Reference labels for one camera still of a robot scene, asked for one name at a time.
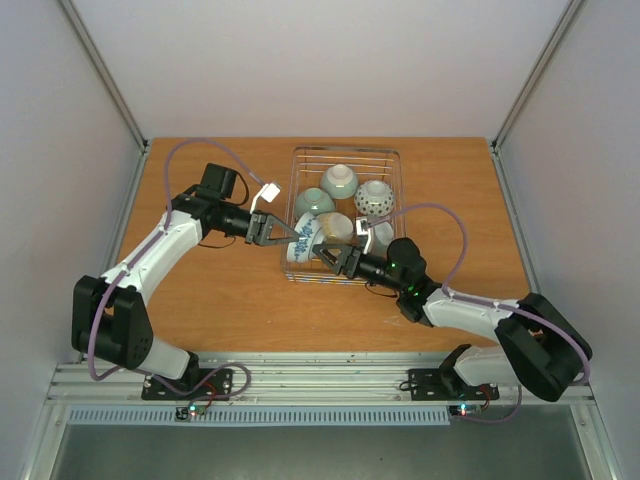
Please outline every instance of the white wall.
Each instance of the white wall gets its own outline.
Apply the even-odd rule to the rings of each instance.
[[[566,0],[76,0],[147,137],[494,137]]]
[[[594,349],[624,478],[640,478],[640,3],[588,1],[503,149],[541,289]]]
[[[71,295],[97,274],[137,150],[57,2],[0,15],[0,478],[18,478]]]

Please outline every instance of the gray floor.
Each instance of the gray floor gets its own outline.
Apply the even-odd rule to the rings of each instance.
[[[590,478],[568,407],[502,425],[199,428],[69,426],[54,479]]]

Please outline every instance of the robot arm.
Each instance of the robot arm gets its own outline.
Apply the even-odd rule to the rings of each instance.
[[[100,278],[85,276],[74,288],[72,345],[87,352],[94,322],[95,356],[130,370],[143,370],[180,379],[194,355],[153,335],[147,305],[153,292],[173,266],[211,230],[241,236],[245,243],[267,246],[297,241],[299,235],[270,213],[254,211],[258,197],[273,200],[279,189],[267,184],[245,210],[226,201],[237,172],[209,164],[200,184],[172,201],[170,222],[165,213],[158,225],[122,262]],[[289,236],[271,238],[274,226]],[[100,301],[111,289],[107,310],[97,314]]]
[[[500,344],[489,349],[461,346],[447,358],[441,375],[453,397],[463,386],[504,382],[521,383],[537,397],[557,401],[583,370],[582,357],[591,358],[589,344],[542,295],[498,302],[445,290],[426,275],[427,262],[409,238],[391,242],[386,259],[367,255],[365,249],[313,247],[335,274],[398,292],[396,305],[409,321],[458,328]]]

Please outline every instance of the wooden tabletop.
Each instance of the wooden tabletop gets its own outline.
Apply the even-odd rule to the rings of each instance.
[[[164,212],[162,165],[182,139],[153,141],[124,239],[123,258],[155,227]],[[486,141],[481,138],[225,138],[265,181],[283,187],[261,206],[285,218],[292,152],[305,144],[386,147],[402,156],[405,205],[440,202],[469,230],[467,259],[452,287],[472,294],[521,298],[524,271]],[[208,162],[238,169],[225,153],[205,144],[184,147],[170,169],[171,193],[197,183]],[[257,184],[251,183],[251,197]],[[408,214],[407,233],[442,281],[461,248],[455,222],[439,211]],[[223,245],[212,232],[204,243]],[[446,351],[461,343],[489,345],[474,335],[409,323],[395,301],[363,286],[287,281],[281,247],[245,245],[224,250],[196,247],[156,289],[148,307],[157,336],[193,351]]]

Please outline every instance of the wire basket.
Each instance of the wire basket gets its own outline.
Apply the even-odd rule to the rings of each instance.
[[[360,184],[368,180],[382,180],[387,183],[395,195],[394,209],[399,210],[404,205],[402,196],[402,170],[400,167],[400,154],[396,150],[385,148],[361,148],[361,147],[324,147],[324,146],[300,146],[293,151],[291,164],[291,180],[289,182],[289,197],[287,199],[287,211],[285,221],[293,227],[296,224],[293,206],[296,196],[311,187],[320,187],[322,174],[328,168],[337,164],[350,167],[357,175]],[[335,200],[336,212],[342,213],[355,221],[362,216],[356,209],[353,197],[344,200]],[[406,236],[404,216],[400,215],[391,219],[394,238]],[[357,244],[354,236],[352,243]],[[287,261],[287,246],[282,249],[282,270],[292,282],[312,283],[336,283],[346,285],[361,285],[364,280],[353,279],[335,275],[320,259],[315,258],[305,263]]]

